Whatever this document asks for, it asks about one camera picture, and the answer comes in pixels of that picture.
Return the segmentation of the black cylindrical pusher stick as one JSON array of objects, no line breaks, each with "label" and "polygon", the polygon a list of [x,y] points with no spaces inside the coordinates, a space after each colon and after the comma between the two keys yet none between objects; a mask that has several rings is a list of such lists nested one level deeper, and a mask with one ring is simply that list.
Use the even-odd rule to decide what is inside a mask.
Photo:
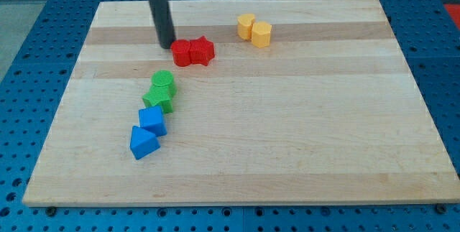
[{"label": "black cylindrical pusher stick", "polygon": [[149,0],[158,42],[163,49],[170,49],[176,40],[175,28],[170,11],[169,0]]}]

